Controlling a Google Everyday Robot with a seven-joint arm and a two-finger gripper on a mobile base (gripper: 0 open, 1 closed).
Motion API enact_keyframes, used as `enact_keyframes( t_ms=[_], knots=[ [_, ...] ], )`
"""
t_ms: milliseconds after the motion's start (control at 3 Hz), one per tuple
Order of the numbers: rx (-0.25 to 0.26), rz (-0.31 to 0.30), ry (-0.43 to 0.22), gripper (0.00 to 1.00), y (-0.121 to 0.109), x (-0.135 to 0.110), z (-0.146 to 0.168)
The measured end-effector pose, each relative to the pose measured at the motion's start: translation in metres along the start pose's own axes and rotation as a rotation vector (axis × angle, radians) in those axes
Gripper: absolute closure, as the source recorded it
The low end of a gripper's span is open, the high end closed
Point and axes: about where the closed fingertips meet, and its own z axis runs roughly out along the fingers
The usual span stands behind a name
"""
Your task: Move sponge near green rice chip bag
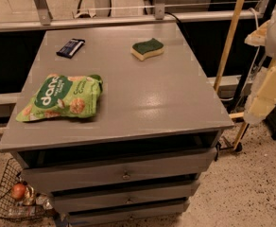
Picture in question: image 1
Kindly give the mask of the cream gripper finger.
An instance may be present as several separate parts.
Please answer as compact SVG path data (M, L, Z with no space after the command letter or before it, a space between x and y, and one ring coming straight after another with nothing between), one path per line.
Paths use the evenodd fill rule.
M276 61L269 68L262 67L251 85L250 95L245 104L244 121L258 124L276 106Z
M264 46L266 43L268 21L261 24L251 34L249 34L244 43L251 46Z

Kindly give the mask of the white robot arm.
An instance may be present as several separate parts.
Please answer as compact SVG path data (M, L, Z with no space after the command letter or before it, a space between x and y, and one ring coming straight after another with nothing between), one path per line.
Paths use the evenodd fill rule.
M276 9L267 22L245 39L245 43L263 46L266 55L272 58L272 65L262 68L256 75L245 104L244 120L249 124L258 124L276 106Z

